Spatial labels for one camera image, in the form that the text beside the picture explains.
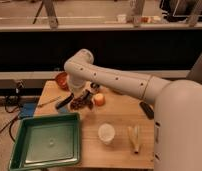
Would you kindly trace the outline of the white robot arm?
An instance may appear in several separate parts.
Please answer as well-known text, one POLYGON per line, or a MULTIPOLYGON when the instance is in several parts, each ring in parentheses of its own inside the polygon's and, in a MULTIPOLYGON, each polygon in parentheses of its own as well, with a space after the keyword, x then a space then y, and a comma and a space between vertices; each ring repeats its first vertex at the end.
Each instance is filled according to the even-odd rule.
POLYGON ((68 85, 104 85, 154 107, 154 171, 202 171, 202 53, 188 77, 169 81, 152 75, 98 67, 87 49, 69 58, 68 85))

